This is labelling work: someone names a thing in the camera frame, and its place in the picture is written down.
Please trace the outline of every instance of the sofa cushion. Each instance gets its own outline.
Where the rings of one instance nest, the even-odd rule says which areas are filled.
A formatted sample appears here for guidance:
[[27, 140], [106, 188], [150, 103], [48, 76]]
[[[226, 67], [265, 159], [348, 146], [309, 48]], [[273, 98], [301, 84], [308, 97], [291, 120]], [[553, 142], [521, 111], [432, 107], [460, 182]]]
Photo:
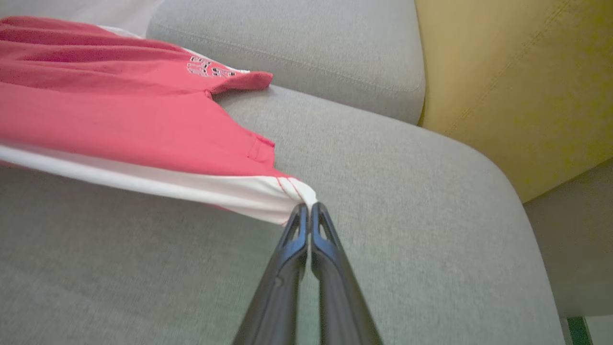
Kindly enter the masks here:
[[166, 0], [147, 38], [413, 124], [421, 114], [424, 64], [413, 0]]
[[[504, 174], [473, 149], [292, 90], [220, 104], [335, 222], [386, 345], [561, 344]], [[230, 344], [281, 234], [203, 204], [0, 167], [1, 344]], [[298, 344], [317, 344], [318, 282]]]

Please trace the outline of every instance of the white trim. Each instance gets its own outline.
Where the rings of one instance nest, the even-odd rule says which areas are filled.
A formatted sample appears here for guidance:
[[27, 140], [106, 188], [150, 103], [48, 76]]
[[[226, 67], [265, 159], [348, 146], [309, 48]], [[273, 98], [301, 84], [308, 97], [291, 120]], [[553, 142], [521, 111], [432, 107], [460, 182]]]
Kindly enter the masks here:
[[283, 224], [296, 204], [310, 208], [315, 192], [290, 177], [211, 176], [139, 166], [40, 147], [0, 143], [0, 160], [94, 184], [214, 204]]
[[105, 29], [108, 32], [116, 34], [117, 36], [143, 39], [139, 35], [133, 34], [130, 31], [124, 30], [124, 29], [121, 29], [121, 28], [115, 28], [113, 26], [106, 26], [106, 25], [97, 25], [97, 27], [99, 27], [100, 29]]

